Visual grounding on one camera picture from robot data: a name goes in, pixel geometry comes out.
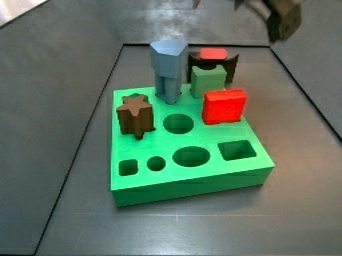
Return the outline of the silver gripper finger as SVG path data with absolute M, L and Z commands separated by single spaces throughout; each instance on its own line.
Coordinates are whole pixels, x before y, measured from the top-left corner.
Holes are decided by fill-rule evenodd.
M 201 4 L 201 0 L 193 0 L 193 8 L 197 9 Z
M 237 10 L 242 6 L 244 3 L 245 3 L 245 0 L 236 0 L 234 1 L 234 9 Z

